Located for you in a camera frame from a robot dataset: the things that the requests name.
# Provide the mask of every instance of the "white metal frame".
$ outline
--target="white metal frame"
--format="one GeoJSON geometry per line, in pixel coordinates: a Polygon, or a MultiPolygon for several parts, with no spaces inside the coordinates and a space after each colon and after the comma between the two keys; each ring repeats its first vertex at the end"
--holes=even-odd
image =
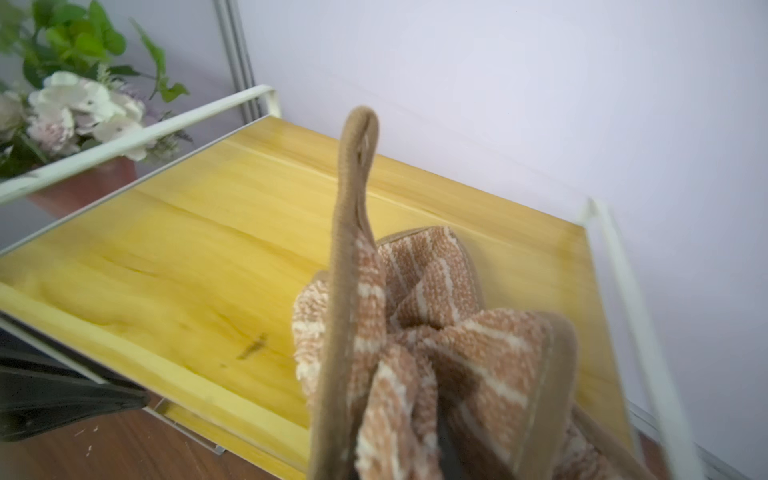
{"type": "Polygon", "coordinates": [[[71,157],[63,158],[52,164],[40,167],[26,174],[14,177],[0,183],[0,205],[11,200],[32,194],[37,190],[55,184],[72,175],[79,174],[89,168],[96,167],[111,158],[118,157],[131,148],[140,147],[152,140],[172,134],[182,128],[189,127],[206,118],[213,117],[225,110],[236,107],[243,102],[255,98],[266,98],[267,114],[280,118],[280,101],[274,88],[268,85],[257,85],[247,90],[239,91],[229,97],[212,101],[202,107],[195,108],[176,117],[169,118],[150,127],[142,128],[133,134],[115,139],[98,147],[90,148],[71,157]]]}
{"type": "MultiPolygon", "coordinates": [[[[131,148],[146,144],[151,140],[259,97],[266,98],[269,115],[281,117],[280,103],[273,88],[266,85],[248,88],[134,134],[38,168],[29,174],[7,180],[0,184],[0,204],[23,197],[71,175],[102,164],[131,148]]],[[[644,382],[654,414],[658,420],[660,437],[664,453],[667,456],[670,474],[675,480],[704,478],[702,463],[697,454],[690,424],[686,419],[680,397],[664,359],[653,320],[643,298],[642,289],[624,250],[616,222],[604,202],[590,198],[579,223],[586,227],[590,219],[594,217],[600,221],[614,276],[627,309],[627,324],[636,346],[637,359],[643,371],[644,382]]]]}
{"type": "MultiPolygon", "coordinates": [[[[235,90],[243,91],[255,87],[256,81],[253,78],[237,0],[214,0],[214,6],[235,90]]],[[[259,105],[255,100],[245,101],[240,104],[240,113],[245,123],[249,124],[260,116],[259,105]]]]}
{"type": "Polygon", "coordinates": [[[579,222],[586,227],[593,217],[600,221],[616,284],[627,310],[627,325],[634,341],[637,361],[643,371],[651,407],[658,421],[670,475],[675,480],[706,478],[690,424],[664,359],[654,321],[650,317],[643,290],[632,270],[611,209],[605,202],[590,198],[579,222]]]}

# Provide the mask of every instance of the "white wall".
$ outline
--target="white wall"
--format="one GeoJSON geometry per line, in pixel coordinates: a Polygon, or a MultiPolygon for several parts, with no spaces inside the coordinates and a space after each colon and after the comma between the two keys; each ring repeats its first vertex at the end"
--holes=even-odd
{"type": "MultiPolygon", "coordinates": [[[[90,0],[78,0],[86,5],[90,0]]],[[[28,5],[30,2],[16,2],[28,5]]],[[[211,0],[101,0],[114,27],[127,38],[127,50],[120,63],[133,65],[137,70],[154,73],[154,63],[141,44],[138,33],[131,25],[134,18],[165,49],[167,73],[172,81],[183,82],[191,95],[179,97],[166,105],[158,95],[153,104],[161,111],[176,113],[199,107],[235,92],[227,54],[211,0]]],[[[0,78],[20,81],[21,60],[0,56],[0,78]]],[[[131,79],[138,82],[140,90],[152,92],[153,82],[147,79],[131,79]]],[[[240,111],[224,112],[187,129],[194,145],[183,144],[185,151],[200,147],[243,125],[240,111]]],[[[152,171],[154,166],[139,164],[139,174],[152,171]]],[[[26,199],[0,205],[0,250],[49,224],[52,218],[26,199]]]]}
{"type": "MultiPolygon", "coordinates": [[[[370,104],[386,155],[570,220],[585,194],[612,204],[697,441],[766,471],[768,5],[240,9],[257,82],[278,88],[286,119],[337,136],[370,104]]],[[[606,307],[627,396],[647,408],[621,309],[606,307]]]]}

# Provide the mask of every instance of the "wood grain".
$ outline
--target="wood grain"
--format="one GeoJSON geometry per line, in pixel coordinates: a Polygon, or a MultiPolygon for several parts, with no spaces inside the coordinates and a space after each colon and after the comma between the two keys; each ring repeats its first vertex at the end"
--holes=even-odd
{"type": "MultiPolygon", "coordinates": [[[[291,305],[325,268],[336,141],[265,118],[0,258],[0,308],[303,470],[291,305]]],[[[377,157],[377,237],[447,224],[489,307],[562,313],[577,400],[631,444],[581,227],[377,157]]]]}
{"type": "Polygon", "coordinates": [[[0,465],[4,480],[276,480],[231,452],[216,455],[141,410],[0,443],[0,465]]]}

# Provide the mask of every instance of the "yellow wooden board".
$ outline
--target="yellow wooden board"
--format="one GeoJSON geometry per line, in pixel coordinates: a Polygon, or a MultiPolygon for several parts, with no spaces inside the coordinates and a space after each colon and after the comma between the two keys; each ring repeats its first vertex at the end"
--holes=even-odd
{"type": "MultiPolygon", "coordinates": [[[[327,267],[336,144],[263,119],[0,258],[0,309],[303,470],[291,306],[327,267]]],[[[368,208],[378,237],[455,229],[488,307],[571,319],[577,400],[630,445],[583,228],[385,157],[368,208]]]]}
{"type": "Polygon", "coordinates": [[[260,466],[277,478],[282,478],[283,480],[302,480],[305,478],[304,474],[299,470],[286,465],[272,455],[255,449],[253,445],[245,442],[240,437],[232,435],[221,427],[202,419],[200,416],[175,403],[163,402],[158,412],[198,435],[209,439],[213,443],[224,447],[229,452],[246,459],[254,465],[260,466]]]}

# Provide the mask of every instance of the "green leaf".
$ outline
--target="green leaf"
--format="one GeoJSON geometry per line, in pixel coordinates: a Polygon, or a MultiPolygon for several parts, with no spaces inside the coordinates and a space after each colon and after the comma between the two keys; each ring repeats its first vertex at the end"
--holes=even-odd
{"type": "Polygon", "coordinates": [[[54,9],[65,0],[35,0],[32,2],[32,17],[35,19],[35,30],[51,25],[54,9]]]}
{"type": "Polygon", "coordinates": [[[53,25],[62,25],[66,22],[73,22],[83,18],[86,13],[85,8],[82,8],[80,5],[62,3],[54,8],[51,23],[53,25]]]}
{"type": "Polygon", "coordinates": [[[192,138],[192,136],[191,136],[191,135],[189,135],[189,134],[187,133],[187,131],[186,131],[186,130],[179,130],[179,131],[178,131],[178,132],[176,132],[174,135],[175,135],[177,138],[180,138],[180,139],[181,139],[181,140],[183,140],[183,141],[189,142],[189,143],[191,143],[191,144],[193,144],[193,143],[194,143],[194,139],[192,138]]]}
{"type": "Polygon", "coordinates": [[[0,23],[18,25],[27,18],[26,12],[8,0],[0,0],[0,23]]]}
{"type": "Polygon", "coordinates": [[[35,68],[38,68],[40,65],[42,65],[42,60],[40,59],[38,53],[35,51],[35,49],[32,48],[24,52],[24,61],[29,62],[29,64],[35,68]]]}
{"type": "Polygon", "coordinates": [[[22,64],[22,73],[24,73],[24,78],[27,79],[31,86],[35,88],[43,88],[44,76],[40,74],[38,68],[29,60],[29,58],[25,58],[24,63],[22,64]]]}
{"type": "Polygon", "coordinates": [[[176,83],[171,88],[162,88],[160,90],[160,96],[163,98],[163,101],[165,103],[172,102],[178,98],[179,95],[189,95],[189,91],[187,90],[187,87],[184,86],[184,84],[176,83]]]}
{"type": "Polygon", "coordinates": [[[43,64],[40,65],[37,69],[38,74],[40,75],[40,78],[47,78],[56,73],[57,71],[73,71],[74,69],[70,67],[69,65],[60,64],[60,63],[54,63],[54,64],[43,64]]]}
{"type": "Polygon", "coordinates": [[[19,25],[0,25],[0,53],[11,53],[18,41],[19,25]]]}
{"type": "Polygon", "coordinates": [[[104,46],[113,55],[125,53],[125,37],[111,28],[104,32],[104,46]]]}
{"type": "Polygon", "coordinates": [[[91,80],[98,80],[98,65],[99,62],[95,61],[93,65],[83,73],[80,74],[82,77],[90,78],[91,80]]]}
{"type": "Polygon", "coordinates": [[[94,26],[96,36],[102,40],[104,39],[104,32],[112,29],[112,23],[109,21],[107,12],[97,0],[93,0],[88,6],[88,20],[94,26]]]}
{"type": "Polygon", "coordinates": [[[81,33],[96,35],[96,29],[88,20],[75,20],[69,25],[69,35],[72,38],[76,38],[81,33]]]}
{"type": "Polygon", "coordinates": [[[99,145],[101,145],[100,141],[95,138],[88,138],[82,145],[80,145],[80,149],[87,150],[88,148],[98,147],[99,145]]]}
{"type": "Polygon", "coordinates": [[[165,50],[155,45],[154,42],[152,42],[152,39],[149,38],[149,35],[147,35],[147,32],[145,32],[144,29],[138,23],[136,23],[134,19],[131,19],[131,23],[134,24],[136,31],[139,32],[139,35],[141,36],[141,43],[144,44],[144,47],[146,47],[149,51],[149,55],[152,57],[152,60],[154,60],[154,64],[157,67],[157,78],[164,77],[165,50]]]}
{"type": "Polygon", "coordinates": [[[27,51],[27,54],[34,54],[42,63],[52,63],[58,61],[58,54],[51,47],[44,45],[32,45],[31,49],[27,51]]]}
{"type": "Polygon", "coordinates": [[[107,53],[101,41],[90,33],[81,33],[74,40],[74,47],[82,54],[102,58],[107,53]]]}
{"type": "Polygon", "coordinates": [[[21,131],[16,131],[11,139],[11,145],[13,149],[8,158],[0,159],[0,177],[16,177],[51,163],[37,144],[21,131]]]}
{"type": "Polygon", "coordinates": [[[61,54],[58,56],[59,63],[64,61],[74,61],[74,59],[70,60],[70,58],[73,58],[75,56],[75,53],[76,52],[74,51],[74,48],[67,48],[66,50],[62,51],[61,54]]]}
{"type": "Polygon", "coordinates": [[[48,40],[48,43],[50,43],[52,47],[58,47],[62,50],[72,47],[69,32],[63,25],[46,30],[45,39],[48,40]]]}
{"type": "Polygon", "coordinates": [[[114,65],[109,68],[109,72],[121,77],[137,77],[141,75],[140,71],[135,71],[130,65],[114,65]]]}

